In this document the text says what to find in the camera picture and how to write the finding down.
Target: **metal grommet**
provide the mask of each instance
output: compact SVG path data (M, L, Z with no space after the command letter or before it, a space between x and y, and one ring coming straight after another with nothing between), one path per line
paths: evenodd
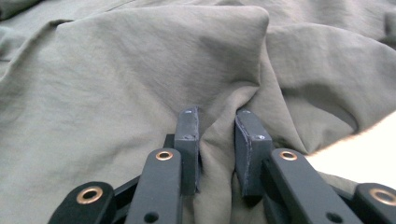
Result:
M103 195L103 190L97 186L85 188L77 196L77 202L81 204L94 203Z
M157 153L157 155L155 155L155 158L157 158L157 160L159 161L167 161L170 160L173 157L173 153L170 151L162 151Z
M396 206L396 195L384 189L370 189L370 195L377 201L390 205Z
M289 151L282 151L279 156L286 161L295 161L297 160L297 155L289 152Z

